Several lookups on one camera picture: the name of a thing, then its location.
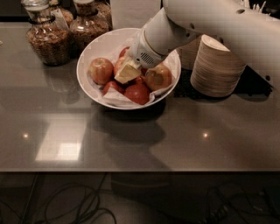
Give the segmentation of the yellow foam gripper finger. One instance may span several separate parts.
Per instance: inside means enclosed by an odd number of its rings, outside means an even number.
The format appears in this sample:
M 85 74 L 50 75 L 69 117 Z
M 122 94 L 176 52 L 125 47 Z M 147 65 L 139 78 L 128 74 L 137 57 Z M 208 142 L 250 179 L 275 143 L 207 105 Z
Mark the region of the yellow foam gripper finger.
M 118 70 L 117 74 L 115 75 L 115 79 L 125 84 L 129 81 L 132 81 L 137 76 L 141 74 L 141 64 L 136 62 L 131 57 L 127 56 L 126 60 L 123 62 L 122 66 Z

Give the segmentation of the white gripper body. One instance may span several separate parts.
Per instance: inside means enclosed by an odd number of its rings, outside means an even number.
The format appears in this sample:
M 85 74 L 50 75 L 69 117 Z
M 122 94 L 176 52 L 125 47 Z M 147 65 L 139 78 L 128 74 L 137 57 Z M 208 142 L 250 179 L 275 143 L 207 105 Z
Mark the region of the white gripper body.
M 129 49 L 129 56 L 144 68 L 157 66 L 168 54 L 169 50 L 165 43 L 146 28 L 141 29 L 134 37 Z

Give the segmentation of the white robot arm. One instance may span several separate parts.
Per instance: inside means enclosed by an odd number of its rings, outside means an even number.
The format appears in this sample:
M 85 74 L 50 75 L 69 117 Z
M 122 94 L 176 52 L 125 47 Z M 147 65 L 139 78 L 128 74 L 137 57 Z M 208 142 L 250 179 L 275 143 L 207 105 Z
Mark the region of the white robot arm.
M 280 20 L 234 0 L 163 0 L 163 8 L 133 39 L 125 64 L 133 69 L 155 67 L 199 34 L 217 39 L 279 87 Z

